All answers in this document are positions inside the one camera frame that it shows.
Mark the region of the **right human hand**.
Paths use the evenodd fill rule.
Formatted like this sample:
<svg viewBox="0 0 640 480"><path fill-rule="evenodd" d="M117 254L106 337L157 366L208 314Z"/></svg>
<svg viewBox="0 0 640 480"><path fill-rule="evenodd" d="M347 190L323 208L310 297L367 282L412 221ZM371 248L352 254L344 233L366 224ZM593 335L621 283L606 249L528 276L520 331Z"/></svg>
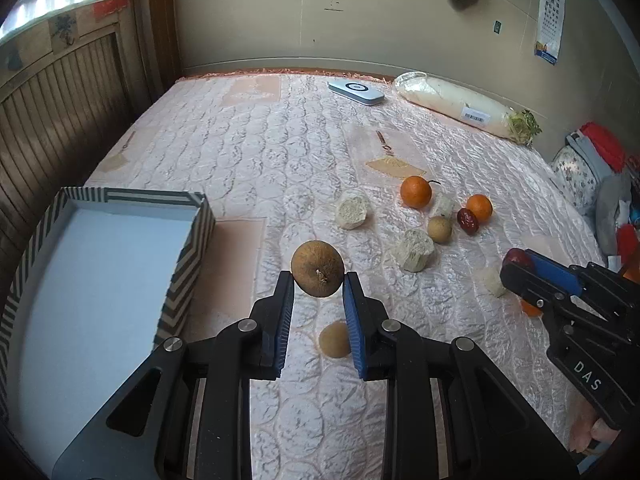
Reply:
<svg viewBox="0 0 640 480"><path fill-rule="evenodd" d="M614 430L608 426L592 406L587 404L580 410L570 428L568 450L585 453L592 440L611 444L619 434L620 430Z"/></svg>

